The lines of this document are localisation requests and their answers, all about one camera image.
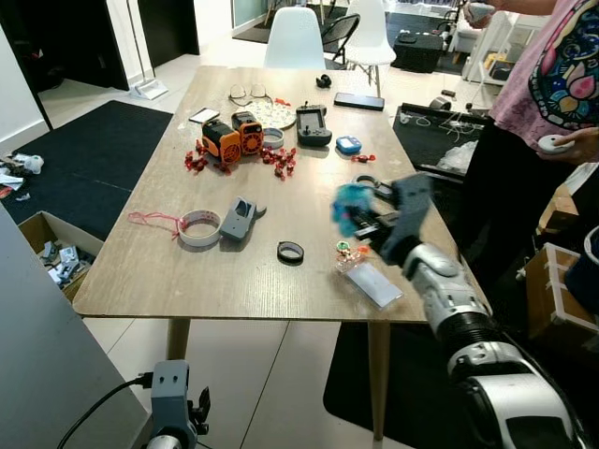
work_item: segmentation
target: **red string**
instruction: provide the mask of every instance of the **red string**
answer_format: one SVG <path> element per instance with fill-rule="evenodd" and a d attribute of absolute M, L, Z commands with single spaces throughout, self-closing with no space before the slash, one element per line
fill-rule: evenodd
<path fill-rule="evenodd" d="M 159 226 L 156 224 L 150 224 L 150 223 L 148 223 L 148 220 L 147 220 L 150 218 L 166 218 L 167 220 L 172 220 L 173 222 L 175 222 L 175 230 L 171 231 L 167 227 Z M 185 220 L 183 218 L 173 217 L 171 215 L 166 215 L 161 212 L 151 212 L 151 213 L 131 212 L 128 215 L 128 220 L 129 220 L 129 222 L 135 223 L 136 225 L 148 225 L 148 226 L 152 226 L 152 227 L 161 227 L 162 229 L 166 229 L 167 231 L 169 231 L 172 234 L 173 240 L 175 240 L 177 237 L 179 237 L 179 226 L 181 227 L 181 229 L 185 229 L 187 227 L 187 223 L 185 222 Z"/>

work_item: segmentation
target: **white wall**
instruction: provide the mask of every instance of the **white wall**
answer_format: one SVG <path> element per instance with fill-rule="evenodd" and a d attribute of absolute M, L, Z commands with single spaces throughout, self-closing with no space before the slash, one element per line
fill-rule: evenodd
<path fill-rule="evenodd" d="M 49 131 L 0 26 L 0 156 Z"/>
<path fill-rule="evenodd" d="M 233 29 L 230 0 L 194 0 L 194 7 L 200 46 L 230 34 Z"/>
<path fill-rule="evenodd" d="M 143 34 L 143 25 L 139 15 L 138 1 L 129 0 L 131 6 L 131 15 L 133 16 L 133 24 L 135 33 L 138 38 L 139 53 L 143 68 L 146 71 L 146 76 L 152 75 L 152 63 L 146 46 L 146 38 Z M 133 85 L 142 80 L 141 66 L 139 65 L 138 53 L 135 48 L 135 39 L 133 36 L 133 28 L 129 13 L 127 11 L 126 0 L 107 0 L 109 8 L 110 20 L 114 29 L 114 36 L 123 59 L 124 73 L 127 76 L 129 85 Z"/>
<path fill-rule="evenodd" d="M 53 448 L 123 378 L 2 205 L 0 248 L 0 446 Z M 67 447 L 128 449 L 146 421 L 126 389 L 101 406 Z"/>

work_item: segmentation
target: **black handheld device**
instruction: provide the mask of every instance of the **black handheld device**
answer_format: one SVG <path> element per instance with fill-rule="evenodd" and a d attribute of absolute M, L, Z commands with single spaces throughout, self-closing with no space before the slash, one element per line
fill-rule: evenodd
<path fill-rule="evenodd" d="M 332 139 L 332 133 L 325 125 L 327 108 L 323 105 L 300 106 L 296 109 L 298 143 L 307 147 L 324 147 Z"/>
<path fill-rule="evenodd" d="M 385 108 L 385 98 L 339 92 L 335 95 L 334 105 L 345 106 L 347 108 L 383 110 Z"/>

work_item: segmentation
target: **door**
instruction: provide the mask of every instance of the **door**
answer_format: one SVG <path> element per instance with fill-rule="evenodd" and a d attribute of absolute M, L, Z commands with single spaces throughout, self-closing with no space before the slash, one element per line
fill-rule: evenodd
<path fill-rule="evenodd" d="M 139 15 L 152 67 L 199 54 L 194 0 L 139 0 Z"/>
<path fill-rule="evenodd" d="M 65 78 L 128 90 L 105 0 L 0 0 L 0 11 L 11 34 L 42 49 Z"/>

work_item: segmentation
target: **hand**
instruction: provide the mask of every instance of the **hand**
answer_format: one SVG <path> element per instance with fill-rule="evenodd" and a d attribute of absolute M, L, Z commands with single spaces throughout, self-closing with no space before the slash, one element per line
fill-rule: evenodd
<path fill-rule="evenodd" d="M 487 5 L 491 5 L 492 7 L 495 7 L 495 11 L 500 10 L 504 4 L 503 0 L 487 0 L 484 3 Z M 472 17 L 472 13 L 470 11 L 470 4 L 471 2 L 467 2 L 466 5 L 464 5 L 464 19 L 466 19 L 468 24 L 470 24 L 470 26 L 476 30 L 481 28 L 487 28 L 490 24 L 491 19 L 493 18 L 494 12 L 486 15 L 478 22 L 474 22 L 474 18 Z"/>
<path fill-rule="evenodd" d="M 574 146 L 564 154 L 542 154 L 542 159 L 549 161 L 567 162 L 579 166 L 585 162 L 596 160 L 599 156 L 599 127 L 584 128 L 565 136 L 558 138 L 553 145 L 560 146 L 569 142 L 575 142 Z"/>

